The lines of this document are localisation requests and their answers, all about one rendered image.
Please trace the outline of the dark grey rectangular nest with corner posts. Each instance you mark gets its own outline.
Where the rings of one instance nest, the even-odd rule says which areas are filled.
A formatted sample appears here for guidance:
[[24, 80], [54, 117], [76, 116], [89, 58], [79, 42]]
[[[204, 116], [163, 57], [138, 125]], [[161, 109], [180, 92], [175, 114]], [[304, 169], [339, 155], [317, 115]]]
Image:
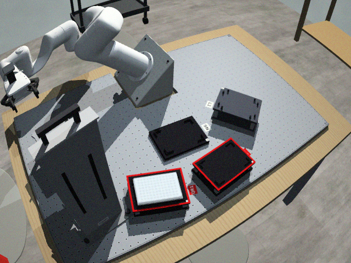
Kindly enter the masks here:
[[211, 118], [254, 132], [262, 100], [221, 87]]

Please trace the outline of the white microplate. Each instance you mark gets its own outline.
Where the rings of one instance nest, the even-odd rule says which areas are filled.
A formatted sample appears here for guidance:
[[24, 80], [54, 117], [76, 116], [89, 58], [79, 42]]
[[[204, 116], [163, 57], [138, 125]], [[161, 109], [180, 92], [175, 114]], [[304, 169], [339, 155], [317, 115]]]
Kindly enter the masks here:
[[133, 178], [138, 205], [183, 199], [177, 173]]

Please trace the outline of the black rectangular nest with red border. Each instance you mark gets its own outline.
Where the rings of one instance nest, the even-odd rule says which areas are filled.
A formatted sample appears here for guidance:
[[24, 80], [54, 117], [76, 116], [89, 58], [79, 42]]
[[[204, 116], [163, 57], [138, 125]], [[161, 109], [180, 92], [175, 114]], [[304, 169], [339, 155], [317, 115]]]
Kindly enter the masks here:
[[218, 196], [250, 170], [255, 161], [232, 139], [193, 162], [193, 173]]
[[[145, 177], [145, 176], [151, 176], [151, 175], [157, 175], [157, 174], [158, 175], [166, 174], [166, 173], [172, 173], [172, 172], [177, 173], [183, 199], [161, 202], [161, 203], [138, 205], [136, 194], [135, 194], [133, 178]], [[132, 205], [134, 217], [189, 209], [190, 199], [189, 199], [188, 191], [186, 188], [186, 184], [185, 184], [185, 180], [184, 180], [181, 168], [155, 171], [155, 172], [143, 173], [143, 174], [127, 175], [126, 177], [127, 177], [129, 195], [131, 199], [131, 205]]]

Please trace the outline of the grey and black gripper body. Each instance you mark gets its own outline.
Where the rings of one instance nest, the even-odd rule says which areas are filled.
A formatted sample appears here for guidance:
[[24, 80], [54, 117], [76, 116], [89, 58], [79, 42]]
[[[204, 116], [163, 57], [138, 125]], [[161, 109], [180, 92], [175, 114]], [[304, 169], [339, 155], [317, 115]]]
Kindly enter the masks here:
[[4, 81], [4, 89], [8, 97], [13, 96], [15, 99], [14, 104], [16, 104], [32, 92], [27, 91], [28, 85], [31, 83], [27, 76], [19, 71], [14, 71], [14, 74], [16, 81], [10, 85], [6, 77]]

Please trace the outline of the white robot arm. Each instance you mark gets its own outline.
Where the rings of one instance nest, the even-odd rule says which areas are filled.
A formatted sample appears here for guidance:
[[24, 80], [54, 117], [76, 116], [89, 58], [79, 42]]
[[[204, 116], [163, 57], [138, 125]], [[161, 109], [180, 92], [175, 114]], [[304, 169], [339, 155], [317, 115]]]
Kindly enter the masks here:
[[0, 75], [11, 85], [16, 81], [14, 71], [28, 78], [40, 71], [52, 51], [64, 44], [67, 52], [75, 52], [84, 61], [103, 64], [128, 75], [134, 82], [143, 81], [151, 72], [154, 60], [148, 52], [137, 52], [117, 41], [123, 17], [112, 7], [93, 6], [83, 16], [85, 31], [80, 35], [77, 24], [69, 20], [43, 36], [37, 59], [32, 63], [27, 46], [19, 47], [0, 62]]

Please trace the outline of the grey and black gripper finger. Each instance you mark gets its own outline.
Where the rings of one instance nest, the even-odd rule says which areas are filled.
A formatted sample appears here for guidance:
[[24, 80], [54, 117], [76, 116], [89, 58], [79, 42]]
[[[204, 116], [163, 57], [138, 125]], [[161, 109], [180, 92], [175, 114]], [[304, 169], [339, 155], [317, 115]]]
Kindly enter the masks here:
[[[8, 101], [7, 101], [7, 99], [8, 99]], [[16, 107], [14, 105], [14, 101], [15, 101], [15, 99], [13, 98], [13, 96], [8, 97], [7, 94], [6, 94], [3, 97], [3, 99], [0, 101], [0, 103], [1, 103], [1, 105], [4, 105], [4, 106], [10, 106], [12, 108], [12, 110], [13, 111], [15, 110], [15, 112], [17, 113], [18, 111], [17, 111], [17, 109], [16, 109]]]
[[[36, 77], [36, 78], [32, 78], [30, 79], [30, 84], [28, 85], [28, 90], [27, 91], [31, 91], [35, 94], [36, 98], [39, 98], [38, 94], [38, 90], [37, 90], [37, 87], [39, 85], [39, 78]], [[33, 84], [34, 83], [34, 84]]]

